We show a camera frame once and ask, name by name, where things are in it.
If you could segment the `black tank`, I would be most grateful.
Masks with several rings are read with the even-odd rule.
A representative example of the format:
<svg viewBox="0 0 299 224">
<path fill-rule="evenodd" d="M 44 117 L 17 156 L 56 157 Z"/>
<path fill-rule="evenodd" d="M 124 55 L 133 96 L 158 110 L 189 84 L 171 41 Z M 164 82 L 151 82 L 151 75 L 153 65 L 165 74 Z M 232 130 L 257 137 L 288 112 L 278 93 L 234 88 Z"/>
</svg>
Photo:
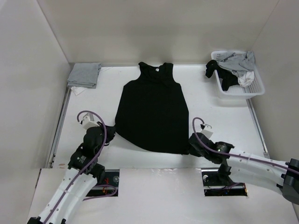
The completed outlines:
<svg viewBox="0 0 299 224">
<path fill-rule="evenodd" d="M 238 78 L 230 71 L 221 68 L 216 60 L 211 60 L 206 64 L 207 78 L 211 78 L 214 71 L 217 71 L 218 77 L 222 79 L 221 88 L 223 91 L 227 91 L 231 86 L 239 85 Z"/>
<path fill-rule="evenodd" d="M 116 132 L 151 152 L 187 154 L 189 110 L 173 64 L 139 63 L 140 76 L 124 85 L 115 117 Z"/>
</svg>

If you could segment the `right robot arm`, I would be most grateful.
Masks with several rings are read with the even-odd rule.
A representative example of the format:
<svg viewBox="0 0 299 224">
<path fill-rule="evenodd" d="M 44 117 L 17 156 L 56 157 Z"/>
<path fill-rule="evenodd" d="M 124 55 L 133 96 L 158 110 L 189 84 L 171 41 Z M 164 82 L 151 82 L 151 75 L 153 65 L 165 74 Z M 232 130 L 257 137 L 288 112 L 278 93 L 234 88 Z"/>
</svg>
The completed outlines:
<svg viewBox="0 0 299 224">
<path fill-rule="evenodd" d="M 217 180 L 223 185 L 249 183 L 272 190 L 287 201 L 299 203 L 299 161 L 276 161 L 236 149 L 232 144 L 212 142 L 202 133 L 189 138 L 189 154 L 219 164 Z"/>
</svg>

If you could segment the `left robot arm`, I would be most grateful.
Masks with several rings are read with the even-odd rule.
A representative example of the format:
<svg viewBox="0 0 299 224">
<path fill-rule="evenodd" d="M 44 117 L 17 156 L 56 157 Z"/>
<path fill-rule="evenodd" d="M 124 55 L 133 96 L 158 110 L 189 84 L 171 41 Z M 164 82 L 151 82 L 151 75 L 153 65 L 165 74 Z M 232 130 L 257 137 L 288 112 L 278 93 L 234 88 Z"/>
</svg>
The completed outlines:
<svg viewBox="0 0 299 224">
<path fill-rule="evenodd" d="M 104 146 L 115 136 L 105 125 L 87 129 L 83 142 L 72 154 L 65 175 L 44 210 L 29 224 L 69 224 L 87 193 L 105 180 L 105 167 L 98 164 Z"/>
</svg>

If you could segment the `folded white tank top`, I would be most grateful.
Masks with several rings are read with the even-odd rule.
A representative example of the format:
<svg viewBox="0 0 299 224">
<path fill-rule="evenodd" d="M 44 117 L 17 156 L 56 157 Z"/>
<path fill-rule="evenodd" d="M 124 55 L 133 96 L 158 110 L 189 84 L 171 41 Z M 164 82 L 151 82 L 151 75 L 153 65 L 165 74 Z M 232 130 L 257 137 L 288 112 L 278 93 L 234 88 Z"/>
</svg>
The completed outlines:
<svg viewBox="0 0 299 224">
<path fill-rule="evenodd" d="M 71 87 L 71 91 L 75 94 L 75 96 L 78 96 L 79 94 L 83 93 L 87 88 L 85 87 Z"/>
</svg>

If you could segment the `folded grey tank top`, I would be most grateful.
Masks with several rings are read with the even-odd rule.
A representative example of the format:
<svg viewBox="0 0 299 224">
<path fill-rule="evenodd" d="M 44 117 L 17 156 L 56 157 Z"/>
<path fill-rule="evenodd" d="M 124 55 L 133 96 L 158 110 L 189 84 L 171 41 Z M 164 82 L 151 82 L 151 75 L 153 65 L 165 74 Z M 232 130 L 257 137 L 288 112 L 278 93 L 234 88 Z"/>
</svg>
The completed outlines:
<svg viewBox="0 0 299 224">
<path fill-rule="evenodd" d="M 67 86 L 95 89 L 100 70 L 101 63 L 75 63 L 67 79 Z"/>
</svg>

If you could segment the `white tank top in basket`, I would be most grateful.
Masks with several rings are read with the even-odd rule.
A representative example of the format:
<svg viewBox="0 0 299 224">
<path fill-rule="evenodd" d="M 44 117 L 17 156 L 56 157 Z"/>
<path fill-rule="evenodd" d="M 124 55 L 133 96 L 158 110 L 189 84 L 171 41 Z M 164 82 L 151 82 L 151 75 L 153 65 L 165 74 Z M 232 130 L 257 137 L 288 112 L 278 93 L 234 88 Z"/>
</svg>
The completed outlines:
<svg viewBox="0 0 299 224">
<path fill-rule="evenodd" d="M 254 81 L 255 73 L 254 71 L 248 71 L 245 75 L 238 77 L 238 84 L 246 88 L 252 84 Z"/>
</svg>

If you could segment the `grey tank top in basket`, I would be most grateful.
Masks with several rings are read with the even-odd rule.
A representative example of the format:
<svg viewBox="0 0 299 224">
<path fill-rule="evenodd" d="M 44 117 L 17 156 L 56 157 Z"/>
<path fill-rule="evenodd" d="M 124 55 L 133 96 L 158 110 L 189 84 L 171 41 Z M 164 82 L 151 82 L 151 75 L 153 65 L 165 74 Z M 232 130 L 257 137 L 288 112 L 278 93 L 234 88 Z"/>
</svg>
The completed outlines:
<svg viewBox="0 0 299 224">
<path fill-rule="evenodd" d="M 230 71 L 237 77 L 243 77 L 247 72 L 253 71 L 255 67 L 255 56 L 253 51 L 237 54 L 227 51 L 219 54 L 216 59 L 219 67 Z"/>
</svg>

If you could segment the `white plastic basket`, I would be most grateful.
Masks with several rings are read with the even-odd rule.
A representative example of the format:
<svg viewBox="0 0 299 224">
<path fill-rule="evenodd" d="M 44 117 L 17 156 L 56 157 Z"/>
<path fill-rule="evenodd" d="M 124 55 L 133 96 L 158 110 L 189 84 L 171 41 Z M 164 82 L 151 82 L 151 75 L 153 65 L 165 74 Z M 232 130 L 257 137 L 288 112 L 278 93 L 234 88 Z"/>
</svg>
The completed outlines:
<svg viewBox="0 0 299 224">
<path fill-rule="evenodd" d="M 237 54 L 244 53 L 245 51 L 235 51 Z M 211 53 L 211 59 L 216 60 L 219 54 L 224 53 L 227 51 L 214 51 Z M 216 82 L 218 87 L 218 95 L 220 98 L 223 99 L 250 99 L 254 96 L 260 96 L 263 95 L 265 92 L 262 80 L 260 78 L 260 75 L 257 71 L 256 65 L 254 67 L 254 81 L 252 84 L 246 88 L 241 87 L 240 85 L 231 86 L 227 91 L 223 91 L 221 88 L 222 79 L 218 77 L 217 71 L 214 71 L 214 74 L 216 76 Z"/>
</svg>

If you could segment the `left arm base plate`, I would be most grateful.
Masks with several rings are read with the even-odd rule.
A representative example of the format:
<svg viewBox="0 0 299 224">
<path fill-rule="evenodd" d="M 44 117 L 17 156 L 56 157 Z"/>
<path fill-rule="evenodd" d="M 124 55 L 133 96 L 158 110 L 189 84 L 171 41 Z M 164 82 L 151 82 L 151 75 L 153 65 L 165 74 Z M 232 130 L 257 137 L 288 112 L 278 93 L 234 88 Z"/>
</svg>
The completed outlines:
<svg viewBox="0 0 299 224">
<path fill-rule="evenodd" d="M 120 181 L 120 170 L 106 170 L 105 176 L 98 181 L 86 195 L 87 197 L 110 195 L 116 191 L 114 196 L 118 196 L 118 187 Z"/>
</svg>

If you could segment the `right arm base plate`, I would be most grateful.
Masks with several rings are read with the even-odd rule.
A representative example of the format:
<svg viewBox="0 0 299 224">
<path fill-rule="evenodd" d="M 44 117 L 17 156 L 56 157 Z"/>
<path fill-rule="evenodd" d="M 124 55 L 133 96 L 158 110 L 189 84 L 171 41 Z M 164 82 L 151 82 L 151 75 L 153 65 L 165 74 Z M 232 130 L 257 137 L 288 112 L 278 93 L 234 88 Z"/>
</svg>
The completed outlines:
<svg viewBox="0 0 299 224">
<path fill-rule="evenodd" d="M 247 196 L 244 183 L 236 183 L 228 177 L 221 177 L 217 171 L 202 172 L 205 196 Z"/>
</svg>

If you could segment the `right metal table rail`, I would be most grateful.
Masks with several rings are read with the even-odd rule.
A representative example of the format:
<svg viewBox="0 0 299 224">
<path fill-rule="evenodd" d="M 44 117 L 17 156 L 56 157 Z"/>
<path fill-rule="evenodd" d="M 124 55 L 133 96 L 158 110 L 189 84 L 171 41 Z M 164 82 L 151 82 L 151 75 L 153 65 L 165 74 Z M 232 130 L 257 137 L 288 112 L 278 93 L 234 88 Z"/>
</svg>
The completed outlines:
<svg viewBox="0 0 299 224">
<path fill-rule="evenodd" d="M 256 132 L 257 132 L 257 134 L 259 136 L 260 142 L 261 142 L 261 144 L 263 146 L 263 155 L 264 155 L 265 158 L 270 159 L 269 151 L 268 151 L 268 148 L 267 148 L 267 145 L 266 145 L 266 142 L 265 142 L 265 138 L 264 138 L 264 135 L 263 135 L 260 123 L 258 121 L 258 117 L 256 115 L 256 111 L 254 109 L 252 100 L 251 99 L 247 99 L 246 102 L 247 102 L 247 105 L 248 105 L 248 108 L 249 108 L 252 120 L 254 122 L 255 130 L 256 130 Z"/>
</svg>

